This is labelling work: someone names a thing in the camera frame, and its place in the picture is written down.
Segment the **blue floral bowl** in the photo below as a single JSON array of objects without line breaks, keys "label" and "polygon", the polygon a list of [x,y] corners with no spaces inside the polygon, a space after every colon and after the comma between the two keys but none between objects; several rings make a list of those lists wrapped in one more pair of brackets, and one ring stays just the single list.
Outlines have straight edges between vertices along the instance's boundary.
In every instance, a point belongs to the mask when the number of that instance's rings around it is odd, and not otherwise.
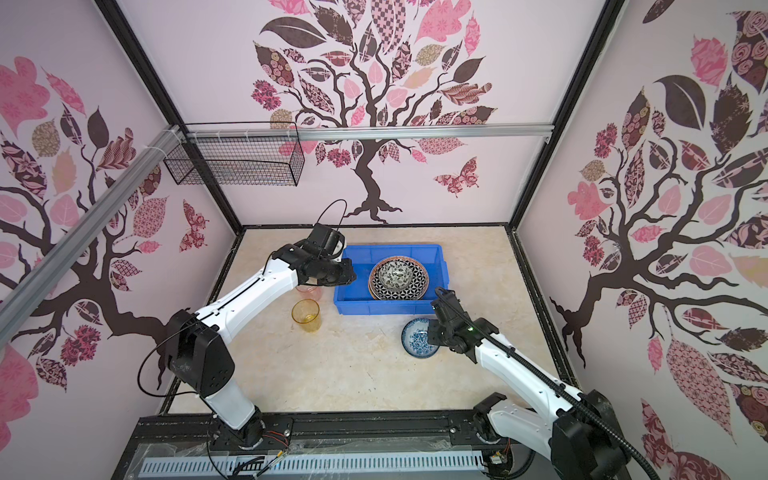
[{"label": "blue floral bowl", "polygon": [[416,318],[403,327],[401,344],[407,354],[417,359],[427,359],[438,352],[439,346],[429,342],[429,325],[429,319]]}]

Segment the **black geometric orange-rimmed plate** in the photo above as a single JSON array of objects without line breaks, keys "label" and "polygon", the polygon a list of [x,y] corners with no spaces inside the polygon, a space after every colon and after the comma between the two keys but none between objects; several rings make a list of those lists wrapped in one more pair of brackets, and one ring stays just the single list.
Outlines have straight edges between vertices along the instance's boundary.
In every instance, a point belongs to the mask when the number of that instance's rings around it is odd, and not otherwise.
[{"label": "black geometric orange-rimmed plate", "polygon": [[[414,267],[413,283],[401,291],[385,289],[377,278],[377,272],[381,265],[391,259],[403,259],[409,261]],[[377,263],[371,270],[368,278],[368,290],[375,300],[382,301],[417,301],[426,294],[429,286],[429,274],[427,269],[418,261],[406,256],[393,256]]]}]

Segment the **dark floral patterned bowl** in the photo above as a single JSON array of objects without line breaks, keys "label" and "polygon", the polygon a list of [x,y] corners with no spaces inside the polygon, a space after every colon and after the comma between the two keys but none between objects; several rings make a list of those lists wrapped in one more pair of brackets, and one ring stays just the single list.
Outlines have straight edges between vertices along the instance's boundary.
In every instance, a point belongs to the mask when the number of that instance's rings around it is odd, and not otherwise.
[{"label": "dark floral patterned bowl", "polygon": [[401,291],[413,283],[414,267],[407,260],[391,259],[381,265],[377,278],[385,289]]}]

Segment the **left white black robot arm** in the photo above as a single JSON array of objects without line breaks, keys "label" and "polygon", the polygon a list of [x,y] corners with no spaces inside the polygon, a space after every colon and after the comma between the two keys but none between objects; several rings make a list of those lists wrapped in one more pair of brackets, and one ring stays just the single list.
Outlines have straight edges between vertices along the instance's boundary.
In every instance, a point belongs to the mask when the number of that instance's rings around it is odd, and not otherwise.
[{"label": "left white black robot arm", "polygon": [[244,449],[262,441],[262,414],[234,379],[229,345],[271,303],[300,285],[346,286],[356,280],[342,257],[346,239],[336,228],[313,226],[308,237],[273,251],[253,276],[215,302],[182,309],[159,344],[164,366],[216,415],[222,430]]}]

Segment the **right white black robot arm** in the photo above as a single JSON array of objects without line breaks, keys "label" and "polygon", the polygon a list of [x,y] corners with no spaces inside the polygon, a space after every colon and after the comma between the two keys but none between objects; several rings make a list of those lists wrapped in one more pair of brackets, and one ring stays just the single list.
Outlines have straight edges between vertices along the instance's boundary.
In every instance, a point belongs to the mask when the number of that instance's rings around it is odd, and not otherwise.
[{"label": "right white black robot arm", "polygon": [[467,357],[526,403],[499,394],[477,405],[482,439],[514,440],[549,460],[562,479],[612,479],[633,459],[607,399],[547,373],[494,324],[473,320],[454,291],[439,287],[435,293],[429,342]]}]

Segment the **blue plastic bin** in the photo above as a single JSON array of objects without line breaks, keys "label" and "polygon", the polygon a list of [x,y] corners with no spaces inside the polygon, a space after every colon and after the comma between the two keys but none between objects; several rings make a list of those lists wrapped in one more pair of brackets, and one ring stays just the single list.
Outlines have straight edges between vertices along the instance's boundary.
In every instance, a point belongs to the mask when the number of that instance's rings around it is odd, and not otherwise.
[{"label": "blue plastic bin", "polygon": [[[382,301],[375,300],[369,293],[371,270],[380,261],[393,256],[411,257],[427,269],[429,286],[421,300]],[[437,298],[435,289],[449,287],[447,264],[438,244],[350,245],[342,257],[352,260],[356,274],[353,283],[335,288],[334,304],[342,315],[431,315],[431,302]]]}]

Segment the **pink translucent plastic cup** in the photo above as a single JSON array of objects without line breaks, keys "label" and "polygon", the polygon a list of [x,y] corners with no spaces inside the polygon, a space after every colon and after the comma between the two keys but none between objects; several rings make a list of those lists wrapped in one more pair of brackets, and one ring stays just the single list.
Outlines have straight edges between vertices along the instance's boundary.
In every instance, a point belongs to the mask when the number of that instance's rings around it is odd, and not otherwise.
[{"label": "pink translucent plastic cup", "polygon": [[313,285],[300,285],[295,288],[302,299],[311,299],[318,302],[323,295],[323,288]]}]

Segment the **yellow translucent plastic cup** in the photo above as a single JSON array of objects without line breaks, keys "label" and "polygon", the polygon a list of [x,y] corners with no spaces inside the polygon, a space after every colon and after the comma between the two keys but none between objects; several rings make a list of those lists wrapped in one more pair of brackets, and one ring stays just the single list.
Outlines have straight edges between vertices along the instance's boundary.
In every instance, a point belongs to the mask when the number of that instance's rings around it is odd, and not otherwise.
[{"label": "yellow translucent plastic cup", "polygon": [[322,325],[320,306],[313,299],[298,301],[291,310],[293,322],[305,332],[316,332]]}]

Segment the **aluminium back crossbar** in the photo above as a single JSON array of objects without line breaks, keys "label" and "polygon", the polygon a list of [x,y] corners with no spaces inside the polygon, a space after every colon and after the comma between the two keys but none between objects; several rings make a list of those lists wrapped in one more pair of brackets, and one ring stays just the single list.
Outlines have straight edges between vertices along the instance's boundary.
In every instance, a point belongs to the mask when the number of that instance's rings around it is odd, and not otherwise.
[{"label": "aluminium back crossbar", "polygon": [[554,126],[546,123],[511,123],[478,125],[437,125],[437,126],[395,126],[395,127],[349,127],[349,128],[289,128],[272,129],[269,124],[259,128],[253,124],[242,129],[225,128],[218,124],[187,126],[185,137],[189,141],[225,138],[255,140],[276,138],[296,141],[341,141],[380,139],[425,139],[425,138],[489,138],[489,137],[543,137],[549,138]]}]

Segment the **aluminium crossbar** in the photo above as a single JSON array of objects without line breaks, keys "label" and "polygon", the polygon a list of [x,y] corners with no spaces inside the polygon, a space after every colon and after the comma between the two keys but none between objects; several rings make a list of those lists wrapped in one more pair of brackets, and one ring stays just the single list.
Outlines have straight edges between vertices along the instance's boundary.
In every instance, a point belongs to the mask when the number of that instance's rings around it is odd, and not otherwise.
[{"label": "aluminium crossbar", "polygon": [[34,310],[54,289],[55,284],[76,263],[79,256],[107,225],[132,192],[182,143],[183,134],[177,125],[168,125],[146,146],[112,187],[88,209],[81,220],[45,255],[39,266],[26,276],[20,285],[1,304],[1,343],[11,341],[13,335]]},{"label": "aluminium crossbar", "polygon": [[185,137],[189,141],[225,138],[255,140],[276,138],[296,141],[341,141],[380,139],[425,139],[425,138],[489,138],[489,137],[543,137],[549,138],[554,126],[546,123],[511,123],[478,125],[437,125],[437,126],[395,126],[395,127],[349,127],[349,128],[289,128],[272,129],[269,124],[259,128],[253,124],[242,129],[225,128],[218,124],[187,126]]}]

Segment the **aluminium left crossbar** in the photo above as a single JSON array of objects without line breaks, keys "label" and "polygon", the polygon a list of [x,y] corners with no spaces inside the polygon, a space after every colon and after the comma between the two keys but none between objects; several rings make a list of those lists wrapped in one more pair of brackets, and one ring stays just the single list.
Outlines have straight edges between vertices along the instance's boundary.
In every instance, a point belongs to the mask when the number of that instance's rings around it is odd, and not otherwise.
[{"label": "aluminium left crossbar", "polygon": [[132,192],[182,143],[183,134],[177,125],[168,125],[146,146],[112,187],[88,209],[81,220],[45,255],[39,266],[26,276],[20,285],[1,304],[1,343],[11,341],[13,335],[34,310],[54,289],[55,284],[76,263],[79,256],[107,225]]}]

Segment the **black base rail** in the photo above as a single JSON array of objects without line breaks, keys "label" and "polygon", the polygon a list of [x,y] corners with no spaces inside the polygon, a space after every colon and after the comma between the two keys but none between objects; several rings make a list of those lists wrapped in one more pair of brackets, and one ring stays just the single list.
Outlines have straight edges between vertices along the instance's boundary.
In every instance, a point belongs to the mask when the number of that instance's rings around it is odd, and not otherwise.
[{"label": "black base rail", "polygon": [[210,414],[168,414],[140,419],[118,461],[114,479],[137,479],[147,457],[207,455],[283,455],[474,451],[482,454],[483,472],[368,473],[221,479],[554,479],[549,462],[510,439],[487,443],[473,424],[470,410],[270,413],[263,417],[261,443],[236,445]]}]

